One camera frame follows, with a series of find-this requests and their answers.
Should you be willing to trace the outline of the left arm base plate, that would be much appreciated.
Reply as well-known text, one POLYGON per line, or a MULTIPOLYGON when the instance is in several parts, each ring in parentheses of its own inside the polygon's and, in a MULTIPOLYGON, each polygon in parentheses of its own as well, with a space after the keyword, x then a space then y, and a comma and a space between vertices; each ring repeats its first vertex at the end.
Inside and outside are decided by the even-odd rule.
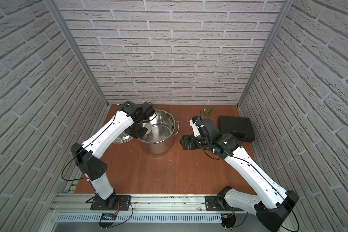
POLYGON ((91 203, 90 209, 94 211, 128 211, 130 207, 130 202, 131 195, 113 195, 107 200, 104 200, 101 197, 94 195, 93 199, 90 198, 86 201, 86 203, 91 203))

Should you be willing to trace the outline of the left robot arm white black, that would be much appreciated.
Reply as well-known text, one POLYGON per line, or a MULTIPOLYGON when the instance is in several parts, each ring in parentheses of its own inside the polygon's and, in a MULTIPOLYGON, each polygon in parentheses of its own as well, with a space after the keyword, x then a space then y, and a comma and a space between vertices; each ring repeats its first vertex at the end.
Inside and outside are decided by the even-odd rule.
POLYGON ((82 144, 72 145, 71 151, 76 166, 89 180, 98 199, 106 204, 116 202, 116 192, 110 185, 106 174, 107 164, 101 160, 101 157, 123 132, 136 139, 143 138, 148 133, 148 129, 143 124, 149 123, 154 114, 155 109, 150 102, 137 105, 126 101, 111 120, 91 138, 82 144))

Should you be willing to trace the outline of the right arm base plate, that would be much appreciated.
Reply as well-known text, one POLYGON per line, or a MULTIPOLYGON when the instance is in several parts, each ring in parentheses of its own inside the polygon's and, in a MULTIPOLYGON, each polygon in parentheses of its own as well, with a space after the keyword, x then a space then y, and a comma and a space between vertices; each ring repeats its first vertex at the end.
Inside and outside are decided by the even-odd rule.
POLYGON ((229 211, 229 212, 241 212, 243 210, 229 206, 225 199, 217 195, 205 196, 206 211, 229 211))

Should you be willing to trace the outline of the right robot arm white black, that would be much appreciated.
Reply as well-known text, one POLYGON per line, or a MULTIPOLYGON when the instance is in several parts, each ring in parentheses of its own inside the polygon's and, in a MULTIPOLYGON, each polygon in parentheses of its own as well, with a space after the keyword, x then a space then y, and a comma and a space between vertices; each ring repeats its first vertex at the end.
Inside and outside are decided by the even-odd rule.
POLYGON ((285 190, 249 156, 246 149, 230 133, 222 134, 209 118, 193 117, 189 121, 193 134, 184 135, 180 144, 184 150, 210 151, 226 161, 256 192, 246 194, 225 187, 218 198, 223 208, 238 208, 253 214, 269 231, 277 232, 293 213, 299 201, 293 190, 285 190))

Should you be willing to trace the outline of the white plastic ladle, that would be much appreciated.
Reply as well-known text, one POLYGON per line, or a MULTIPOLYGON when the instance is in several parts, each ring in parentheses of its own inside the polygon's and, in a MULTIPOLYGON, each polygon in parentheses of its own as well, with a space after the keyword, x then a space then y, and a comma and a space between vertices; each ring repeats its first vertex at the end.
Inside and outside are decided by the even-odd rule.
POLYGON ((148 123, 143 123, 143 127, 146 128, 146 130, 147 130, 146 133, 145 133, 145 135, 151 133, 151 131, 152 131, 152 125, 151 125, 150 122, 148 122, 148 123))

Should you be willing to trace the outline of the stainless steel pot lid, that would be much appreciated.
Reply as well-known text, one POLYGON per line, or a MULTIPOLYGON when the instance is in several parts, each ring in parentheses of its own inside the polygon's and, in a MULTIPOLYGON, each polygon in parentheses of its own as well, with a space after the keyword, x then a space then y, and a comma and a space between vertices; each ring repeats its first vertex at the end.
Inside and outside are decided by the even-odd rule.
POLYGON ((128 135, 125 132, 122 132, 114 141, 113 144, 123 144, 131 141, 133 139, 132 136, 128 135))

